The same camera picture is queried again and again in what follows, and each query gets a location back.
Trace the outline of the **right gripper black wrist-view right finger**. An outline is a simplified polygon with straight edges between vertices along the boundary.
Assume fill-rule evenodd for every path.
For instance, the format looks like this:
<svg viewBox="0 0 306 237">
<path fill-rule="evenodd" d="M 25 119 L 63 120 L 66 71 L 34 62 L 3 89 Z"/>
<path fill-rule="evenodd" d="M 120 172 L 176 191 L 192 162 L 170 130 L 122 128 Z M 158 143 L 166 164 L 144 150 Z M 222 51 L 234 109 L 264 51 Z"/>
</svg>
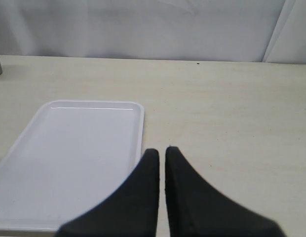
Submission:
<svg viewBox="0 0 306 237">
<path fill-rule="evenodd" d="M 279 225 L 220 193 L 178 147 L 165 153 L 165 196 L 172 237 L 282 237 Z"/>
</svg>

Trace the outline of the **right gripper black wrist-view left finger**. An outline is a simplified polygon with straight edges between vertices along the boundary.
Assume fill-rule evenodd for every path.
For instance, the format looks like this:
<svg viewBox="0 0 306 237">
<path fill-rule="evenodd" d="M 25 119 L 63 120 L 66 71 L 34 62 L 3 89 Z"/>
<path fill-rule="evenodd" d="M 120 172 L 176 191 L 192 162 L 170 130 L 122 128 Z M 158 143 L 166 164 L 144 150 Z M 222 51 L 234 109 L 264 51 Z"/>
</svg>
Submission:
<svg viewBox="0 0 306 237">
<path fill-rule="evenodd" d="M 63 224 L 58 237 L 153 237 L 159 207 L 159 153 L 145 150 L 121 186 L 102 203 Z"/>
</svg>

